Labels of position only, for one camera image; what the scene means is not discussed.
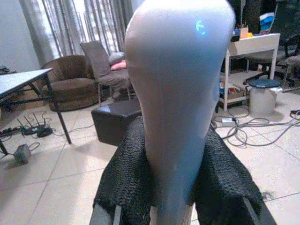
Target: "gray table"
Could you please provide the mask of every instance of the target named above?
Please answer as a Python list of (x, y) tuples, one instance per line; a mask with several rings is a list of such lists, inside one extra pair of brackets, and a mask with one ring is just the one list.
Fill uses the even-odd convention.
[[(49, 81), (49, 78), (47, 75), (47, 73), (49, 73), (50, 71), (52, 71), (52, 68), (23, 72), (23, 73), (1, 75), (0, 76), (0, 100), (10, 94), (13, 94), (14, 92), (17, 92), (17, 91), (33, 90), (33, 91), (35, 91), (35, 93), (38, 96), (38, 98), (35, 98), (35, 99), (28, 99), (28, 100), (22, 100), (22, 101), (15, 101), (15, 102), (3, 101), (3, 102), (1, 102), (1, 104), (2, 105), (19, 105), (19, 104), (25, 104), (25, 103), (29, 103), (29, 102), (37, 102), (37, 101), (44, 101), (44, 100), (52, 99), (54, 106), (55, 106), (55, 110), (60, 119), (60, 123), (65, 132), (67, 141), (69, 144), (71, 144), (72, 142), (71, 142), (71, 138), (69, 136), (66, 124), (61, 115), (57, 101), (56, 101), (55, 97), (53, 96), (53, 90), (52, 90), (52, 87), (50, 85), (50, 81)], [(38, 91), (38, 89), (32, 84), (33, 82), (35, 82), (36, 80), (39, 80), (39, 79), (44, 79), (44, 81), (50, 91), (50, 96), (43, 97), (40, 94), (40, 92)], [(24, 90), (23, 88), (27, 85), (29, 85), (31, 87), (31, 89)], [(5, 155), (8, 154), (1, 139), (0, 139), (0, 148)]]

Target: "white container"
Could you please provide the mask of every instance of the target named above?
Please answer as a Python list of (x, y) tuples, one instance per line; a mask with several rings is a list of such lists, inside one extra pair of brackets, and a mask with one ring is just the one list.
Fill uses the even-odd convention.
[(277, 93), (281, 88), (255, 88), (250, 91), (250, 113), (270, 115), (274, 112)]

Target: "black knit cover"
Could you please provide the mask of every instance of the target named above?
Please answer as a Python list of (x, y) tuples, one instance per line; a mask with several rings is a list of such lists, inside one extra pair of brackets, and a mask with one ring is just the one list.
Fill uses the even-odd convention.
[[(148, 225), (153, 187), (140, 116), (130, 125), (105, 168), (94, 204), (98, 203), (112, 217), (116, 205), (120, 205), (124, 225)], [(202, 165), (191, 196), (201, 225), (231, 224), (232, 218), (239, 216), (243, 196), (259, 215), (262, 201), (248, 170), (212, 128), (207, 134)]]

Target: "blue led light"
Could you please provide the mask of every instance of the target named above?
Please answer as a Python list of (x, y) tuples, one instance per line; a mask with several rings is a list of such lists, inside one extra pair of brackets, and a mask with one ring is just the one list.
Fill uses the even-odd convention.
[(200, 32), (201, 35), (204, 35), (205, 34), (205, 31), (204, 31), (204, 25), (202, 23), (202, 20), (198, 20), (196, 22), (196, 30), (198, 32)]

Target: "sheer curtain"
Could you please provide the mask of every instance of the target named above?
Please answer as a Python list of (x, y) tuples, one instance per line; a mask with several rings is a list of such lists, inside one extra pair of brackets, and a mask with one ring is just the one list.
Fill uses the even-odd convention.
[(124, 50), (131, 0), (20, 0), (35, 51), (48, 61), (83, 54), (81, 42), (101, 41), (107, 53)]

